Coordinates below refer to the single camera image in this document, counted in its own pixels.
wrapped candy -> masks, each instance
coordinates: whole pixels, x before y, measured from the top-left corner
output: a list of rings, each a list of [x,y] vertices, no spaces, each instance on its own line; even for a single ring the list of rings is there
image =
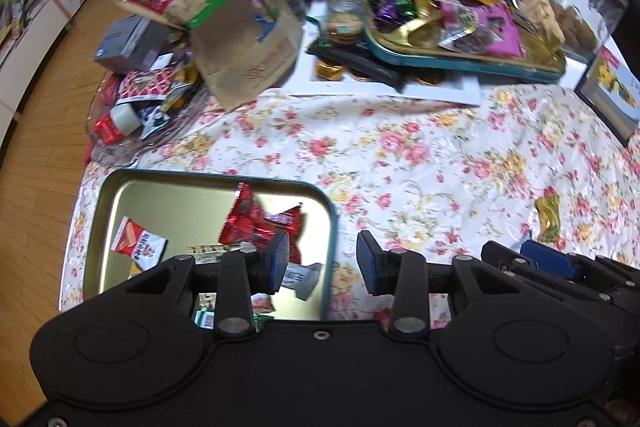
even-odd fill
[[[303,223],[301,204],[279,214],[270,214],[255,201],[251,187],[241,183],[234,206],[220,232],[220,243],[229,245],[250,241],[257,248],[264,248],[278,230],[286,230],[290,240],[289,262],[300,264],[300,250],[294,242],[302,231]]]
[[[554,243],[560,239],[560,196],[552,188],[535,201],[540,218],[540,243]]]

gray box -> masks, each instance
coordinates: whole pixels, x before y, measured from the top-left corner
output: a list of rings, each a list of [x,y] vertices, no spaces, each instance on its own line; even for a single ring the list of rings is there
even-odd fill
[[[114,73],[148,71],[167,42],[169,28],[133,15],[114,22],[107,30],[94,60]]]

picture frame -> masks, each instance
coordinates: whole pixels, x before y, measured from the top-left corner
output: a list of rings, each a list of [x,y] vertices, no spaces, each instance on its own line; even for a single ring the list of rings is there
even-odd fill
[[[626,147],[640,123],[640,82],[633,73],[602,47],[575,92]]]

paper bag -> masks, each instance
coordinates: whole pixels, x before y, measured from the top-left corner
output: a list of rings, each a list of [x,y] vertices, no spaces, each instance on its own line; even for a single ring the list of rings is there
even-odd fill
[[[196,64],[231,110],[292,68],[302,28],[284,0],[117,0],[130,12],[191,31]]]

tin tray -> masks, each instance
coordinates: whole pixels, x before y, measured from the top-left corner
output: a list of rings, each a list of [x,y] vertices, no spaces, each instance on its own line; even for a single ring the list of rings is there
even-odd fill
[[[280,288],[272,296],[279,319],[321,320],[329,302],[337,216],[318,188],[305,182],[246,178],[192,172],[120,169],[104,181],[95,209],[84,268],[84,298],[126,281],[131,259],[110,250],[120,220],[129,216],[149,232],[167,238],[162,259],[184,253],[186,247],[213,245],[231,207],[239,183],[248,183],[267,212],[276,214],[302,203],[305,225],[297,240],[302,264],[322,263],[318,284],[302,301]]]
[[[368,3],[365,3],[364,26],[371,53],[380,60],[398,66],[505,74],[537,82],[555,82],[566,68],[566,59],[561,51],[550,51],[541,36],[520,26],[518,31],[526,58],[485,57],[441,48],[438,41],[442,22],[438,17],[426,23],[410,21],[392,32],[381,33],[373,24]]]

